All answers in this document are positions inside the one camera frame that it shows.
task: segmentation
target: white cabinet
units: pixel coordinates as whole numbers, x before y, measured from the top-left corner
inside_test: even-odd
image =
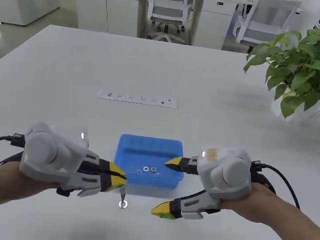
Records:
[[[202,11],[193,45],[221,50],[232,17],[232,15]]]
[[[204,0],[202,10],[216,14],[233,15],[236,5],[233,1],[223,1],[223,5],[217,5],[216,0]]]
[[[75,0],[79,29],[108,32],[107,0]]]
[[[59,6],[57,0],[0,0],[0,22],[25,26]]]
[[[138,1],[107,0],[108,33],[137,37]]]

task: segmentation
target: white office chair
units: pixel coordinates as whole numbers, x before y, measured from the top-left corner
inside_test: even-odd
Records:
[[[172,43],[172,40],[185,43],[180,37],[168,33],[169,25],[177,27],[177,32],[185,31],[185,25],[190,17],[193,6],[193,0],[148,0],[147,18],[152,23],[159,22],[158,28],[165,25],[164,32],[150,33],[147,38],[159,41],[165,39]]]
[[[320,19],[316,22],[316,24],[313,26],[313,29],[320,29]]]
[[[236,42],[248,45],[251,53],[255,45],[288,32],[290,20],[300,5],[298,0],[259,0],[248,14],[238,16],[233,28]]]

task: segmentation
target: white table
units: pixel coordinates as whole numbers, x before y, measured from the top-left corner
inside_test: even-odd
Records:
[[[320,224],[319,127],[278,120],[264,86],[266,68],[256,67],[245,76],[244,64],[240,53],[49,26],[0,59],[0,133],[24,133],[39,120],[87,125],[90,149],[109,159],[124,133],[181,140],[185,156],[208,143],[243,147],[253,160],[282,170],[303,211]],[[179,108],[101,100],[100,89],[175,97]],[[1,158],[17,151],[1,142]],[[269,171],[265,175],[292,202],[279,177]],[[48,190],[0,206],[1,238],[277,239],[266,226],[230,211],[200,221],[150,214],[166,199],[202,189],[200,179],[188,175],[173,191],[129,194],[126,210],[118,207],[119,193],[65,198]]]

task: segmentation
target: white pot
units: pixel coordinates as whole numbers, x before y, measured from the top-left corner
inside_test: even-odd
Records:
[[[271,103],[271,110],[277,117],[288,123],[300,123],[320,111],[320,101],[318,101],[313,107],[310,107],[307,111],[305,111],[305,103],[302,103],[297,107],[292,115],[285,118],[280,108],[282,100],[283,96],[279,97],[276,101],[273,101]]]

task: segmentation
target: black cable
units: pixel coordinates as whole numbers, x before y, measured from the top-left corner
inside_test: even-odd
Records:
[[[294,200],[294,203],[295,203],[295,206],[300,209],[300,205],[299,205],[299,201],[297,199],[297,196],[295,194],[295,191],[293,190],[292,186],[290,185],[289,181],[286,179],[286,177],[278,170],[276,169],[275,167],[273,166],[270,166],[268,164],[262,164],[262,168],[264,169],[271,169],[272,171],[276,172],[281,178],[282,180],[285,182],[286,186],[288,187],[292,197],[293,197],[293,200]]]
[[[13,136],[0,136],[0,141],[6,140],[6,141],[12,141],[14,139]]]

